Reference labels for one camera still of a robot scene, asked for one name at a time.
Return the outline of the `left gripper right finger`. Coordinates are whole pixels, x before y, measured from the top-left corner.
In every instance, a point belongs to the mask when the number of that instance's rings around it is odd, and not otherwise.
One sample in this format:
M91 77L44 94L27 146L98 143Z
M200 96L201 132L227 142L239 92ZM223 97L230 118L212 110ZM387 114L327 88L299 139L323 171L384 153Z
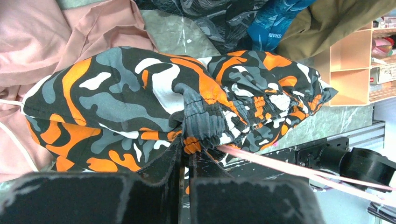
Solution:
M230 169L208 153L187 157L189 224L323 224L308 179L249 161Z

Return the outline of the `pink wire hanger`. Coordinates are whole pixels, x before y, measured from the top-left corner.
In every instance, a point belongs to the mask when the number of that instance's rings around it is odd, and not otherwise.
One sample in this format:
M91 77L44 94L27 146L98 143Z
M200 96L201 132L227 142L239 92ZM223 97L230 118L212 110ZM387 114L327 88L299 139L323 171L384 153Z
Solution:
M253 162L253 163L256 163L256 164L259 164L259 165L262 165L262 166L265 166L265 167L268 167L268 168L271 168L271 169L274 169L277 171L287 173L289 175L300 176L300 177L305 177L305 178L314 180L316 182L330 186L330 187L337 189L339 191L369 200L374 203L379 203L379 204L387 205L387 206L391 206L391 207L396 206L395 201L392 201L392 200L386 199L386 198L380 198L376 195L370 194L363 190L355 189L353 187L345 186L340 183L330 181L329 178L341 180L343 182L348 182L348 183L355 183L355 184L359 184L359 185L363 185L363 186L367 186L367 187L374 187L374 188L382 189L382 190L390 190L390 191L396 190L395 188L392 188L389 186L360 181L360 180L351 179L351 178L347 178L347 177L332 175L332 174L325 173L322 171L317 171L317 170L313 170L310 168L305 168L305 167L298 166L295 164L272 159L267 156L253 154L253 153L243 151L243 150L240 150L240 149L228 146L228 145L218 146L217 149L221 152L226 153L226 154L230 154L232 156L239 157L241 159L248 160L250 162Z

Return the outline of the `orange camouflage shorts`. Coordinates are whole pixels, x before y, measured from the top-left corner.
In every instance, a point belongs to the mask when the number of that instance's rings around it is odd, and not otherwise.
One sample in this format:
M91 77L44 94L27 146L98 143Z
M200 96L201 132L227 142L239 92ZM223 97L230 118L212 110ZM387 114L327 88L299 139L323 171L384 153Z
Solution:
M193 58L115 47L46 76L22 100L56 171L138 171L177 140L185 155L279 141L337 91L319 72L269 52Z

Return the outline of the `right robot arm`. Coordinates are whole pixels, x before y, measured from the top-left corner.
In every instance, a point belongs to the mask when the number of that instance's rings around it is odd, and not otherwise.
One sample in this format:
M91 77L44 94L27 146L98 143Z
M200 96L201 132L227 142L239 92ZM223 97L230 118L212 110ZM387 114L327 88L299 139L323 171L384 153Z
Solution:
M396 163L370 149L349 148L349 138L316 140L296 151L296 164L342 177L389 186Z

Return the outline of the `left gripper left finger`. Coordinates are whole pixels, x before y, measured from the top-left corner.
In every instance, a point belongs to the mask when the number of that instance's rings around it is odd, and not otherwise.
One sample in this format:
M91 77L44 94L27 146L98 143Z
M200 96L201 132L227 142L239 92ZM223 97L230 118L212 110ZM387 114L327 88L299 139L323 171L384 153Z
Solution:
M0 204L3 224L176 224L181 140L137 172L39 172Z

